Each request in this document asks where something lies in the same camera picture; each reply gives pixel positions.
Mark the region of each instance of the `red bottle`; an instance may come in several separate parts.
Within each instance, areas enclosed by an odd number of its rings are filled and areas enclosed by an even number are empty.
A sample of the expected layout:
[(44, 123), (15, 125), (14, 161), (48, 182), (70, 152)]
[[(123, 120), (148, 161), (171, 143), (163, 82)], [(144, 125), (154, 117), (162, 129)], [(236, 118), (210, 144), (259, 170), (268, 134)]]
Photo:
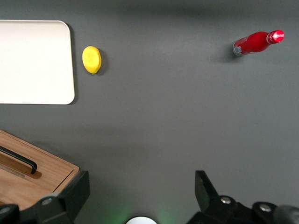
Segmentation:
[(281, 42), (284, 36), (282, 30), (274, 30), (270, 33), (256, 32), (237, 40), (233, 45), (233, 52), (237, 56), (260, 52), (266, 50), (271, 44)]

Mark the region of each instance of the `white round object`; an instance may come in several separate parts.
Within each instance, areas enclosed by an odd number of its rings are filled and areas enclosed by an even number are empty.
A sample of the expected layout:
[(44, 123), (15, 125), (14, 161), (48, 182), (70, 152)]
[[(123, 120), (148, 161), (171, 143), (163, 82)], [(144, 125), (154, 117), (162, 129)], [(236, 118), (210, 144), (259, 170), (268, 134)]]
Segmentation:
[(150, 218), (139, 216), (130, 219), (126, 224), (157, 224), (157, 223)]

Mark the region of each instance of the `gray surface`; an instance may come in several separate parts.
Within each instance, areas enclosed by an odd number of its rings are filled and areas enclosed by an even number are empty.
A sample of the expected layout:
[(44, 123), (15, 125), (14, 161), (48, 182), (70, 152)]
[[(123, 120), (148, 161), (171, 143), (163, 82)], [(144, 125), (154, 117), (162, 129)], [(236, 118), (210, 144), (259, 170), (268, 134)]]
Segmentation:
[[(76, 98), (0, 105), (0, 129), (89, 170), (78, 224), (184, 224), (199, 169), (246, 206), (299, 205), (298, 1), (77, 2), (1, 1), (0, 19), (70, 26)], [(232, 57), (238, 38), (278, 28), (283, 42)]]

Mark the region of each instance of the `wooden tray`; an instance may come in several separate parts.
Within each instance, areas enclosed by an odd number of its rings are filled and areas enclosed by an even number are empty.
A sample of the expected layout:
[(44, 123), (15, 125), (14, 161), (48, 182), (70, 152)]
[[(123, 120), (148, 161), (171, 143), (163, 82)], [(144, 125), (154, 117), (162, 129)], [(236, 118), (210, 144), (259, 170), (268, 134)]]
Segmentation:
[(0, 204), (16, 203), (25, 209), (42, 196), (61, 191), (79, 168), (42, 149), (0, 130), (0, 146), (37, 164), (31, 174), (26, 163), (0, 152)]

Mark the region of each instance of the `bottle cap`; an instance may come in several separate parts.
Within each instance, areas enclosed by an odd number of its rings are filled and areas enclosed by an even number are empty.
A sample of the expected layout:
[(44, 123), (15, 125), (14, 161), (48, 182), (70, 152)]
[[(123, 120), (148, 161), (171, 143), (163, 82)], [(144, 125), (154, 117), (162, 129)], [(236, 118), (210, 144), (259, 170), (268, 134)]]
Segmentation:
[(285, 37), (282, 30), (274, 30), (267, 35), (267, 42), (269, 44), (275, 44), (281, 42)]

